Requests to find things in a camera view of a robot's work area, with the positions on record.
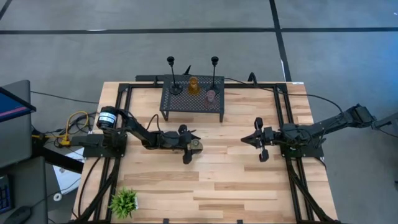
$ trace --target monitor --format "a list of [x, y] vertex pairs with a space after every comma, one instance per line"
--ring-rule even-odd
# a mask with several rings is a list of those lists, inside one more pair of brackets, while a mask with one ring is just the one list
[[0, 87], [0, 122], [36, 111], [36, 107]]

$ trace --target gray carpet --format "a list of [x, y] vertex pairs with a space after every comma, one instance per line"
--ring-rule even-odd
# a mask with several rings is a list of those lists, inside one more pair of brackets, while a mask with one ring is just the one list
[[[388, 0], [276, 4], [282, 28], [398, 27], [398, 3]], [[0, 30], [273, 25], [265, 0], [13, 0]], [[305, 82], [308, 93], [344, 110], [361, 103], [378, 118], [398, 111], [398, 33], [284, 33], [283, 38], [292, 80]], [[210, 57], [217, 55], [220, 75], [245, 80], [254, 72], [260, 81], [284, 80], [274, 33], [0, 35], [0, 85], [28, 79], [35, 91], [98, 101], [105, 81], [170, 73], [169, 55], [176, 58], [177, 73], [192, 65], [192, 74], [211, 74]], [[41, 95], [32, 95], [32, 104], [37, 107], [32, 122], [41, 131], [63, 127], [77, 110], [96, 109]], [[315, 121], [338, 112], [321, 100], [310, 99], [310, 105]], [[327, 136], [323, 148], [341, 221], [396, 223], [397, 146], [398, 139], [369, 128]], [[49, 193], [58, 189], [51, 167], [47, 180]], [[66, 222], [75, 194], [49, 201], [49, 217]]]

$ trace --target wooden table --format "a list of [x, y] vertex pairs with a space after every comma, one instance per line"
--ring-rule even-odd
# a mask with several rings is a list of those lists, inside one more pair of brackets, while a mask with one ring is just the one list
[[[118, 82], [104, 83], [98, 111], [103, 106], [115, 105], [118, 86]], [[303, 84], [287, 83], [287, 87], [289, 93], [306, 93]], [[161, 94], [161, 88], [133, 89], [130, 111], [143, 126], [147, 126], [153, 114], [160, 114]], [[296, 124], [313, 123], [307, 97], [290, 96], [290, 104]], [[203, 152], [194, 155], [189, 165], [182, 163], [181, 152], [146, 150], [129, 134], [118, 190], [122, 187], [136, 190], [139, 209], [133, 213], [133, 219], [117, 220], [113, 215], [112, 222], [162, 223], [169, 218], [171, 223], [236, 223], [239, 219], [244, 223], [295, 223], [289, 178], [279, 147], [268, 146], [270, 158], [261, 163], [259, 151], [240, 141], [254, 132], [257, 116], [263, 118], [264, 127], [279, 128], [272, 92], [226, 88], [223, 123], [219, 123], [218, 114], [173, 112], [168, 122], [160, 116], [160, 128], [164, 131], [176, 131], [180, 124], [197, 130], [195, 134], [201, 137]], [[152, 124], [149, 130], [155, 129], [156, 124]], [[82, 180], [95, 160], [85, 162]], [[99, 161], [87, 181], [82, 210], [98, 191], [103, 161]], [[310, 193], [327, 215], [337, 218], [325, 168], [314, 158], [303, 158], [303, 164]], [[303, 198], [298, 194], [306, 219]], [[100, 218], [105, 218], [107, 201], [108, 194], [104, 196]]]

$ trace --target green plant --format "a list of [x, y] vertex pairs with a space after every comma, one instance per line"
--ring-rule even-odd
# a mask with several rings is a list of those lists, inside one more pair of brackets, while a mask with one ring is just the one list
[[118, 218], [126, 218], [127, 215], [131, 216], [131, 212], [137, 210], [136, 201], [137, 192], [123, 188], [117, 195], [113, 195], [111, 205], [112, 212]]

